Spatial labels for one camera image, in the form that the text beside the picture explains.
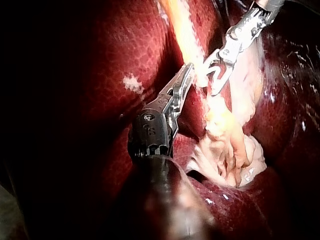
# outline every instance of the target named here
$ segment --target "metal grasper tip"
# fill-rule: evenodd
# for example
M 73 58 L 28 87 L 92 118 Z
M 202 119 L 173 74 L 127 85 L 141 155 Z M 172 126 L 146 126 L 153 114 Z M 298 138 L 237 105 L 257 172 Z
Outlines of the metal grasper tip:
M 184 64 L 179 72 L 168 82 L 161 90 L 160 95 L 171 96 L 170 101 L 163 109 L 163 114 L 166 116 L 168 124 L 173 131 L 173 137 L 178 132 L 177 119 L 181 114 L 182 108 L 188 91 L 195 79 L 195 67 L 192 63 Z
M 195 67 L 192 63 L 184 64 L 177 74 L 159 92 L 157 98 L 143 109 L 153 109 L 165 116 L 167 124 L 173 132 L 178 132 L 177 119 L 185 104 L 187 93 L 195 79 Z

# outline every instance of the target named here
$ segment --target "white speck on liver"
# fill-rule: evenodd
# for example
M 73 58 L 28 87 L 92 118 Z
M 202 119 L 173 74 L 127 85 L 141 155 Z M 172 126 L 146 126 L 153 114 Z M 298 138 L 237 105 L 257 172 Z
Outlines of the white speck on liver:
M 124 88 L 130 90 L 136 94 L 142 94 L 144 92 L 144 87 L 141 82 L 138 82 L 138 78 L 130 73 L 130 76 L 125 76 L 123 78 Z
M 213 205 L 215 204 L 214 201 L 212 201 L 212 200 L 209 199 L 209 198 L 206 198 L 205 201 L 206 201 L 208 204 L 210 204 L 210 205 L 211 205 L 211 204 L 213 204 Z

